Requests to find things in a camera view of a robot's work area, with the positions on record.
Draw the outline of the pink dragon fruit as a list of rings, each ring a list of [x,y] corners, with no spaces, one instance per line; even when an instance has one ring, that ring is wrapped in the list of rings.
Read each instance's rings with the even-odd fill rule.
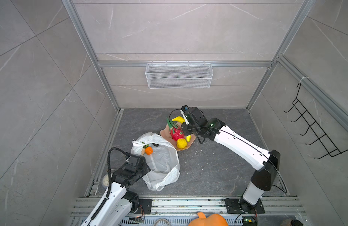
[[[179,126],[177,124],[170,121],[168,118],[166,119],[166,121],[167,121],[167,125],[169,127],[170,136],[174,141],[177,141],[178,139],[185,138],[183,131],[179,128]]]

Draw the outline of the yellow lemon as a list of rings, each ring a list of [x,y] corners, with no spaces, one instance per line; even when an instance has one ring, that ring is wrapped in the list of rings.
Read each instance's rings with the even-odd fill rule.
[[[185,138],[179,138],[176,141],[176,146],[178,149],[185,149],[187,147],[187,141]]]

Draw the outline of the orange fruit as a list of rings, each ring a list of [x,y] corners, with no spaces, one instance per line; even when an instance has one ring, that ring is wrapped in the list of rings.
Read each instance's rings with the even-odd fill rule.
[[[148,146],[148,147],[145,148],[144,152],[145,152],[146,155],[152,155],[153,154],[153,149],[152,149],[152,147]]]

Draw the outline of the white plastic bag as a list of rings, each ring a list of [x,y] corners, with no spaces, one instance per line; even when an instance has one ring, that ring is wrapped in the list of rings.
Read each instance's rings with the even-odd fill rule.
[[[151,191],[160,192],[165,186],[175,183],[180,176],[180,164],[177,150],[162,136],[148,132],[132,142],[131,153],[141,155],[142,149],[150,146],[152,155],[143,156],[151,171],[143,177]]]

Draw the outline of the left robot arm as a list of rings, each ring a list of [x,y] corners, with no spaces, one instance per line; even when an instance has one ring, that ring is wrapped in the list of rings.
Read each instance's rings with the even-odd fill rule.
[[[108,187],[83,226],[118,226],[129,213],[139,206],[138,194],[128,189],[150,172],[145,157],[133,154],[114,172],[109,171]]]

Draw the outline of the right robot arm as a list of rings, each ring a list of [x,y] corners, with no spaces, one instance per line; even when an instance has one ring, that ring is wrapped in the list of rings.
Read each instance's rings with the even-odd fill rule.
[[[185,135],[196,134],[221,144],[247,161],[255,172],[239,200],[242,211],[253,210],[264,192],[270,191],[279,171],[281,155],[278,151],[262,149],[234,132],[217,118],[207,120],[197,107],[182,106],[185,120],[182,131]]]

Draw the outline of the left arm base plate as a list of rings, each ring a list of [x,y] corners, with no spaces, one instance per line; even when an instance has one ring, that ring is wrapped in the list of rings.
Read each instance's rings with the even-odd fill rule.
[[[151,213],[152,199],[139,199],[132,203],[130,214],[147,215]]]

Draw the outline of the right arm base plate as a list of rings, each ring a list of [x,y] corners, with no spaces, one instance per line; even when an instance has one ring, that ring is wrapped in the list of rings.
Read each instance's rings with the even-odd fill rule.
[[[262,200],[259,199],[255,205],[251,205],[249,202],[242,198],[226,198],[224,199],[225,207],[228,214],[264,214],[265,210],[262,204]]]

